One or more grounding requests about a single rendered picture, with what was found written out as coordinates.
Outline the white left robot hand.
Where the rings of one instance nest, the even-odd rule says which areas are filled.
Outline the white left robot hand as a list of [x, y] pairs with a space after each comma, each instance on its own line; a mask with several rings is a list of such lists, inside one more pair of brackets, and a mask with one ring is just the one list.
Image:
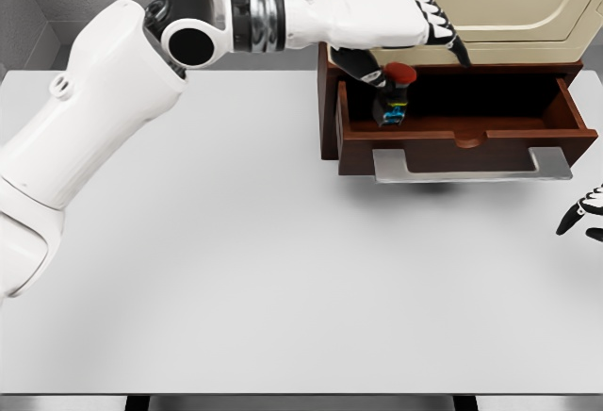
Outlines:
[[469, 67], [469, 54], [434, 0], [326, 0], [334, 19], [328, 30], [331, 59], [341, 70], [375, 88], [388, 85], [374, 48], [444, 45]]

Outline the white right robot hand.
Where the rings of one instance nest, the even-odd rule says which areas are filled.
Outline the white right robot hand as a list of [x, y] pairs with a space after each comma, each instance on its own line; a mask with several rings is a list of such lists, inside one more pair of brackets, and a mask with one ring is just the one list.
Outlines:
[[603, 184], [586, 193], [564, 213], [556, 234], [558, 236], [565, 234], [587, 214], [603, 217]]

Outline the brown wooden drawer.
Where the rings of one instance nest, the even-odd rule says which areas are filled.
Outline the brown wooden drawer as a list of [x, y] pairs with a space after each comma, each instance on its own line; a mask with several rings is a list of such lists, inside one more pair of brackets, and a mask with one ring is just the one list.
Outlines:
[[413, 173], [527, 171], [530, 147], [559, 147], [574, 165], [597, 138], [553, 74], [423, 75], [401, 124], [384, 127], [371, 114], [375, 96], [356, 81], [338, 86], [342, 175], [374, 174], [376, 149], [403, 150]]

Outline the brown and cream cabinet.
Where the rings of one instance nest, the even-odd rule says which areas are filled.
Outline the brown and cream cabinet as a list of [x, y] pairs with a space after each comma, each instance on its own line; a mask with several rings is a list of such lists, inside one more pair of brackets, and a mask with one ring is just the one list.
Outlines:
[[[423, 75], [553, 74], [568, 88], [581, 56], [603, 27], [603, 0], [436, 0], [455, 25], [470, 55], [461, 67], [441, 47], [376, 52], [381, 63], [414, 65]], [[318, 51], [319, 138], [323, 158], [337, 160], [338, 86], [355, 81]]]

